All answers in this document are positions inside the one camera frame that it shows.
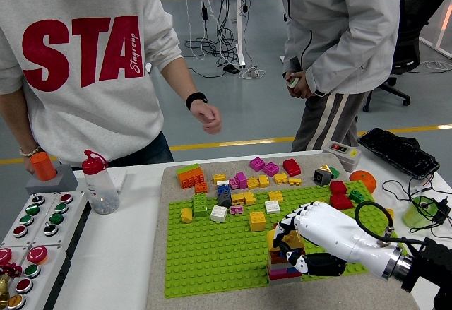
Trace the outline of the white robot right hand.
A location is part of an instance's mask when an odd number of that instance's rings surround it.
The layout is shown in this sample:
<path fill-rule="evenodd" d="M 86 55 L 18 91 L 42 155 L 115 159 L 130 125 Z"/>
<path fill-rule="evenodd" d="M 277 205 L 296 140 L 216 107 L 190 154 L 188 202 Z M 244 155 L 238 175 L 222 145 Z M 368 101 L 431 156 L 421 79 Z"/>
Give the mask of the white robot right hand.
<path fill-rule="evenodd" d="M 324 253 L 299 254 L 283 241 L 295 230 Z M 313 276 L 339 276 L 347 263 L 360 263 L 378 278 L 395 275 L 402 258 L 399 246 L 381 247 L 350 216 L 327 203 L 314 201 L 301 205 L 275 228 L 273 247 L 279 248 L 297 271 Z"/>

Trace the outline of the person's left hand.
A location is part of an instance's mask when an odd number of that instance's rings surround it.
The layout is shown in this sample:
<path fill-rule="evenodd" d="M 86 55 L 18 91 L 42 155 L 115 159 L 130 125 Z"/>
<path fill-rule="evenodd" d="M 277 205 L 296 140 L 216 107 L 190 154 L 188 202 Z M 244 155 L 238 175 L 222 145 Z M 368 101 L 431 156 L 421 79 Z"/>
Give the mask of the person's left hand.
<path fill-rule="evenodd" d="M 217 107 L 202 100 L 195 100 L 191 104 L 190 112 L 195 119 L 201 122 L 206 133 L 215 135 L 221 132 L 222 117 Z"/>
<path fill-rule="evenodd" d="M 308 99 L 310 97 L 313 97 L 314 94 L 309 88 L 305 72 L 303 71 L 297 72 L 294 74 L 294 77 L 297 78 L 297 83 L 293 87 L 295 97 L 302 99 Z"/>

